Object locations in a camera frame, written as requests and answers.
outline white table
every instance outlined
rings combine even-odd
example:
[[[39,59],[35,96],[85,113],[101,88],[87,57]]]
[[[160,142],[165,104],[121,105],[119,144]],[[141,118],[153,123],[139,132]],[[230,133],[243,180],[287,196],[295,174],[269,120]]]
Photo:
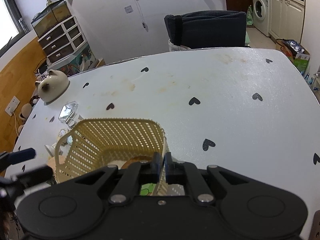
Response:
[[[258,93],[263,101],[253,100]],[[199,105],[189,105],[191,98]],[[44,144],[66,125],[58,115],[71,101],[84,118],[152,119],[164,128],[173,157],[199,168],[216,164],[291,191],[309,211],[308,238],[320,209],[320,107],[284,54],[276,50],[219,48],[141,57],[70,77],[56,101],[36,104],[14,148],[33,147],[34,160],[11,166],[6,177],[48,161]],[[106,110],[113,103],[115,108]],[[205,139],[216,146],[202,149]]]

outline washing machine door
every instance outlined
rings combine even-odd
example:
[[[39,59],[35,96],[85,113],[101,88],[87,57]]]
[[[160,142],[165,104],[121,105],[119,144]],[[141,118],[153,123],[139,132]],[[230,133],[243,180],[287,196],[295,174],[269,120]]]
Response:
[[[260,20],[263,21],[266,17],[267,14],[267,7],[265,5],[265,1],[263,0],[256,0],[254,3],[254,14],[256,17]]]

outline wooden wall panel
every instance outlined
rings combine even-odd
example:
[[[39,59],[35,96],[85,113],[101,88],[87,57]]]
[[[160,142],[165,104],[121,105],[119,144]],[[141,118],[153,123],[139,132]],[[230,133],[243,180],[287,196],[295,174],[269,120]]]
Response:
[[[0,72],[0,152],[12,151],[17,137],[14,115],[9,116],[4,110],[13,96],[20,100],[20,104],[14,111],[19,123],[17,123],[18,128],[22,124],[18,118],[21,107],[30,101],[36,89],[33,71],[44,58],[45,53],[35,38]]]

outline cat-shaped ceramic container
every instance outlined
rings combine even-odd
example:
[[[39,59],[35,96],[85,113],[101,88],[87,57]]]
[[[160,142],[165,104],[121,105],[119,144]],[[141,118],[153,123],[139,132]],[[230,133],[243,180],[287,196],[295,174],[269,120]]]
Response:
[[[39,97],[50,103],[62,95],[69,86],[69,79],[65,73],[59,70],[49,70],[49,75],[41,81],[36,81]]]

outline window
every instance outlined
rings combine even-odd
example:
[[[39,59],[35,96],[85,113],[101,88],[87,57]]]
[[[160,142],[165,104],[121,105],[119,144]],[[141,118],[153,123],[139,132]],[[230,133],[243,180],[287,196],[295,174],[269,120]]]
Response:
[[[21,14],[14,0],[0,0],[0,18],[1,57],[25,32],[19,23]]]

